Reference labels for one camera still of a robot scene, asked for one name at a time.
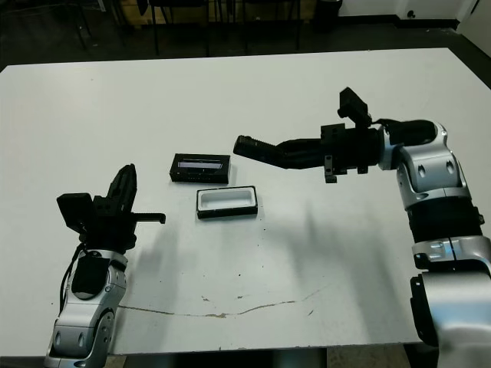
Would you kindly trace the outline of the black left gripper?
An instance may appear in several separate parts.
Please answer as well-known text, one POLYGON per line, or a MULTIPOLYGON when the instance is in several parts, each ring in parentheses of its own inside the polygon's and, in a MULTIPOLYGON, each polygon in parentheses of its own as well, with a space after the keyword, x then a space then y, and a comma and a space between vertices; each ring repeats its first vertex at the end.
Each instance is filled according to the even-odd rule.
POLYGON ((128 251, 136 245, 138 222, 165 224, 161 212, 133 212, 136 194, 137 171, 131 163, 118 171, 106 197, 93 198, 91 211, 79 221, 77 232, 87 249, 128 251))

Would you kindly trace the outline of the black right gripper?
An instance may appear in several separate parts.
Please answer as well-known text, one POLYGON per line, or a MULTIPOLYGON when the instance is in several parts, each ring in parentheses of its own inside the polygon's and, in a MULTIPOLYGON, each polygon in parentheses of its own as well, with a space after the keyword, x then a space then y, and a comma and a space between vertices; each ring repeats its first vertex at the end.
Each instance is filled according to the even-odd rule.
POLYGON ((336 183, 349 169, 366 174, 381 160, 382 133, 374 128, 349 128, 343 123, 321 127, 321 139, 294 139, 279 143, 283 153, 268 154, 270 164, 282 169, 325 168, 325 182, 336 183), (323 154, 314 153, 323 149, 323 154))

